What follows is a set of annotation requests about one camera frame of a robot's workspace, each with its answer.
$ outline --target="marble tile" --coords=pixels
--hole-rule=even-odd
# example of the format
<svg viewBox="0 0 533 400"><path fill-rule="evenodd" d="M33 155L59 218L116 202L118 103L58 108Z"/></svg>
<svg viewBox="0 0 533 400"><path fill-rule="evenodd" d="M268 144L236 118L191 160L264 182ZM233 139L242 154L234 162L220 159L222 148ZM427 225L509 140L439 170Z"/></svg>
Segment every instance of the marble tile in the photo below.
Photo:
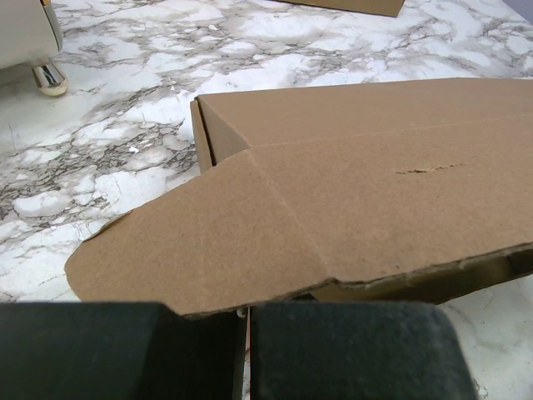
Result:
<svg viewBox="0 0 533 400"><path fill-rule="evenodd" d="M0 71L0 302L76 299L63 265L105 222L198 174L198 93L529 78L533 27L501 0L399 18L259 0L57 0L69 94ZM533 281L448 302L480 395L533 398Z"/></svg>

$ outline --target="brown cardboard box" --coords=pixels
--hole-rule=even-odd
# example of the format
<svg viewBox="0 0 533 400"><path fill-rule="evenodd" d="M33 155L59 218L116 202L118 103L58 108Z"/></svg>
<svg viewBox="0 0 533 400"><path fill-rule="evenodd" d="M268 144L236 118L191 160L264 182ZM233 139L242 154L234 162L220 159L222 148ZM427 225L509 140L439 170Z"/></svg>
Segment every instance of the brown cardboard box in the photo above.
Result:
<svg viewBox="0 0 533 400"><path fill-rule="evenodd" d="M208 94L192 116L202 175L80 246L82 300L438 303L533 271L533 81Z"/></svg>
<svg viewBox="0 0 533 400"><path fill-rule="evenodd" d="M283 3L305 4L337 10L397 17L405 0L278 0Z"/></svg>

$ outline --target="cardboard box lid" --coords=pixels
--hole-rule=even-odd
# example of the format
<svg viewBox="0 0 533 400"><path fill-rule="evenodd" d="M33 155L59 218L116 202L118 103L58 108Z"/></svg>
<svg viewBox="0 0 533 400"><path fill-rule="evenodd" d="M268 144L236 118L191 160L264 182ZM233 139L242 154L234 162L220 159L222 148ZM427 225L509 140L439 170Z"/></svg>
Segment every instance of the cardboard box lid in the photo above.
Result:
<svg viewBox="0 0 533 400"><path fill-rule="evenodd" d="M65 267L82 300L212 313L330 282L363 298L533 248L532 81L224 93L194 106L217 165L84 242ZM500 282L533 262L504 268Z"/></svg>
<svg viewBox="0 0 533 400"><path fill-rule="evenodd" d="M284 3L305 4L337 10L397 17L405 0L279 0Z"/></svg>

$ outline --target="white furniture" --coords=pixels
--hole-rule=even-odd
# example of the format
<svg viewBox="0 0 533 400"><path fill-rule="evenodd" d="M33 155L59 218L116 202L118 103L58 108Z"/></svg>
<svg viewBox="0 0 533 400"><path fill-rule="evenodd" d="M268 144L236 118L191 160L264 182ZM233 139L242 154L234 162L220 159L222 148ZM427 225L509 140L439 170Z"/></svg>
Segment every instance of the white furniture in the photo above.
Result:
<svg viewBox="0 0 533 400"><path fill-rule="evenodd" d="M50 60L62 48L62 33L50 0L0 0L0 68L26 63L48 96L67 91L67 79Z"/></svg>

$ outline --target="black object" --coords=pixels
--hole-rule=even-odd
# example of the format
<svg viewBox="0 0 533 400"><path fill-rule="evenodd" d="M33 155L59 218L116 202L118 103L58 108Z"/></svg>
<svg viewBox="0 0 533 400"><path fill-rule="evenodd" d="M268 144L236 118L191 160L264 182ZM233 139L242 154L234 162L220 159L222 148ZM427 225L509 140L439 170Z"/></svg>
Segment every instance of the black object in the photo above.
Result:
<svg viewBox="0 0 533 400"><path fill-rule="evenodd" d="M451 323L409 302L255 308L252 400L476 400Z"/></svg>
<svg viewBox="0 0 533 400"><path fill-rule="evenodd" d="M0 305L0 398L241 398L246 325L157 303Z"/></svg>

